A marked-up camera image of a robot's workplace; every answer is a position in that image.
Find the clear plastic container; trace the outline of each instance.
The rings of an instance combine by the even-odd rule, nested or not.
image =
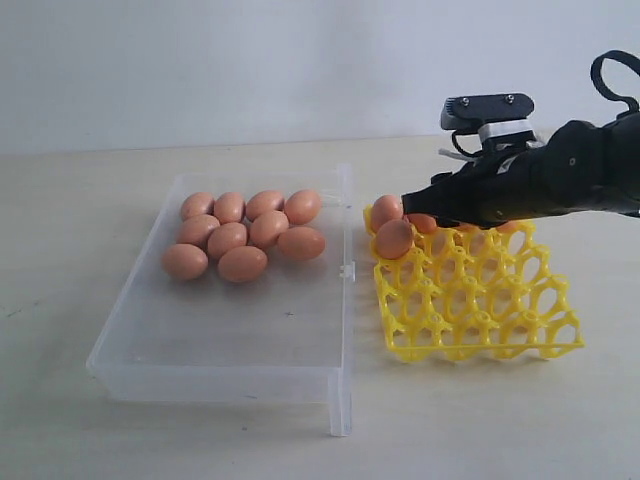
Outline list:
[[[160,257],[196,191],[314,188],[323,208],[310,224],[327,239],[308,263],[270,251],[256,282],[227,284],[210,268],[193,283],[171,281]],[[87,360],[117,400],[162,403],[327,403],[330,432],[351,430],[351,170],[178,177]]]

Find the egg tray cell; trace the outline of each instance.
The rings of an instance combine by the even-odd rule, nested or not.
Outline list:
[[[568,280],[550,271],[548,247],[533,240],[535,224],[511,232],[412,226],[411,249],[386,260],[375,251],[371,206],[364,210],[387,348],[413,363],[439,353],[450,361],[480,353],[512,359],[535,349],[556,358],[583,347],[569,307]]]

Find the white tabletop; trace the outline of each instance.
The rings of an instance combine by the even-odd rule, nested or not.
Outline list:
[[[359,212],[458,169],[445,137],[0,157],[0,477],[640,478],[640,222],[537,221],[586,348],[403,365],[387,354]],[[353,164],[353,433],[324,406],[112,403],[85,360],[175,175]]]

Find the egg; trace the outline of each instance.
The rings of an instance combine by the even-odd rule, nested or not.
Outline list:
[[[438,230],[438,224],[436,219],[431,215],[425,215],[424,213],[410,213],[407,215],[407,220],[413,223],[420,233],[435,233]]]
[[[456,230],[458,230],[460,232],[472,232],[477,227],[475,225],[470,224],[470,223],[461,223],[460,225],[458,225],[455,228],[456,228]]]
[[[180,207],[180,217],[187,220],[197,215],[211,214],[215,198],[208,192],[197,192],[189,195]]]
[[[257,247],[245,245],[225,253],[218,262],[218,273],[232,283],[257,279],[267,268],[267,254]]]
[[[322,198],[311,189],[299,190],[284,204],[284,213],[293,225],[304,225],[316,218],[322,208]]]
[[[207,269],[207,255],[195,245],[177,243],[162,255],[162,269],[177,280],[194,280]]]
[[[278,237],[278,250],[299,262],[319,257],[326,245],[324,235],[311,227],[293,227]]]
[[[403,215],[400,199],[395,195],[383,195],[371,207],[371,230],[377,232],[385,223],[401,219]]]
[[[231,222],[216,228],[207,242],[209,257],[218,260],[229,250],[247,244],[247,227],[241,223]]]
[[[213,206],[213,214],[221,225],[241,222],[244,217],[244,197],[238,192],[226,192],[220,195]]]
[[[190,243],[204,250],[211,232],[220,226],[212,215],[197,215],[184,221],[176,235],[176,243]]]
[[[388,260],[402,257],[413,246],[411,225],[402,219],[386,222],[380,227],[374,239],[378,255]]]
[[[260,215],[251,224],[249,238],[258,248],[266,250],[276,244],[282,232],[289,228],[289,219],[278,210],[270,210]]]
[[[256,218],[270,210],[282,210],[284,208],[284,195],[279,190],[264,190],[255,194],[247,202],[245,215],[247,220],[253,222]]]

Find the robotic arm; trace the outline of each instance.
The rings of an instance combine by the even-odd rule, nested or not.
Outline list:
[[[619,50],[596,58],[591,80],[606,99],[628,109],[602,127],[571,120],[540,142],[527,120],[533,101],[524,94],[449,98],[440,123],[466,160],[456,173],[440,173],[431,185],[402,196],[405,214],[426,213],[441,227],[470,223],[487,229],[510,220],[609,211],[640,218],[640,108],[602,80],[605,59],[640,76],[640,59]],[[478,135],[475,153],[457,138]]]

